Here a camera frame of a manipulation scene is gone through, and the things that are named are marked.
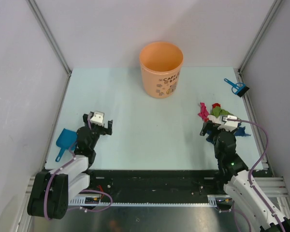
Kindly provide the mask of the pink paper scrap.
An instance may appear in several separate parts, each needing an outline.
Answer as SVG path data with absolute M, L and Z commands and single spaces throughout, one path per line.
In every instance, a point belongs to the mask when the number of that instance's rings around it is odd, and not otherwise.
M 198 116 L 203 120 L 203 122 L 207 122 L 208 121 L 208 115 L 209 112 L 206 108 L 206 105 L 204 102 L 200 103 L 200 112 L 198 113 Z

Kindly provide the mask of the green paper scrap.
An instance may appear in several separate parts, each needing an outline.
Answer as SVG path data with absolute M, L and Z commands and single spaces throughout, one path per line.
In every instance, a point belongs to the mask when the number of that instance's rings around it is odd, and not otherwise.
M 227 115 L 233 115 L 233 114 L 230 113 L 229 111 L 225 110 L 225 109 L 222 109 L 219 106 L 216 106 L 215 108 L 212 109 L 211 115 L 213 115 L 216 118 L 218 118 L 219 116 L 227 116 Z

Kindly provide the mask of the red paper scrap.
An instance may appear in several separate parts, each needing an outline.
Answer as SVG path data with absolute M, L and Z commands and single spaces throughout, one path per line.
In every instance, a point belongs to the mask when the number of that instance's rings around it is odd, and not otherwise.
M 214 108 L 216 108 L 216 107 L 221 107 L 221 106 L 220 106 L 219 103 L 214 103 L 214 104 L 212 105 L 212 109 L 214 109 Z

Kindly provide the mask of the blue plastic dustpan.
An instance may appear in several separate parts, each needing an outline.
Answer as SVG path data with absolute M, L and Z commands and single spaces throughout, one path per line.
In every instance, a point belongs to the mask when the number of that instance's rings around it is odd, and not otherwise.
M 71 146 L 72 149 L 75 149 L 74 143 L 76 139 L 77 139 L 76 132 L 68 130 L 66 128 L 62 130 L 61 134 L 59 135 L 56 141 L 56 146 L 60 148 L 60 151 L 55 159 L 55 162 L 59 162 L 65 151 L 68 150 Z

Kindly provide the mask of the blue hand brush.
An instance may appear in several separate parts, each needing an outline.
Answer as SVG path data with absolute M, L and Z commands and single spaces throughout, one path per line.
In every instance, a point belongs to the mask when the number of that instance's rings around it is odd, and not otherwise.
M 244 83 L 233 83 L 227 78 L 224 78 L 224 81 L 232 87 L 232 93 L 238 97 L 243 97 L 249 91 L 249 87 L 247 87 Z

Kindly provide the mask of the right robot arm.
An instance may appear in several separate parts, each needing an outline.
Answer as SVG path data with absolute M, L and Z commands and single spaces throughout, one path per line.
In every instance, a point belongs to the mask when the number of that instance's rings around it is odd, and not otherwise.
M 252 171 L 236 153 L 235 127 L 225 129 L 228 121 L 217 124 L 207 121 L 203 124 L 201 136 L 209 134 L 213 141 L 218 164 L 218 179 L 213 188 L 219 194 L 226 193 L 237 205 L 231 210 L 241 214 L 248 223 L 249 231 L 290 232 L 290 218 L 287 218 L 270 201 L 252 176 Z

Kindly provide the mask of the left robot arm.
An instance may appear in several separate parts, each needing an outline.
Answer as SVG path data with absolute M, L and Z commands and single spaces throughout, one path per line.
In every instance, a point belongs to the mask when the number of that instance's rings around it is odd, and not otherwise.
M 63 129 L 56 145 L 60 151 L 59 162 L 68 151 L 71 159 L 59 168 L 36 174 L 27 206 L 30 216 L 61 219 L 68 210 L 68 203 L 81 192 L 92 193 L 97 181 L 86 171 L 94 163 L 95 146 L 101 136 L 112 135 L 113 122 L 104 125 L 104 113 L 95 111 L 83 115 L 84 125 L 77 131 Z

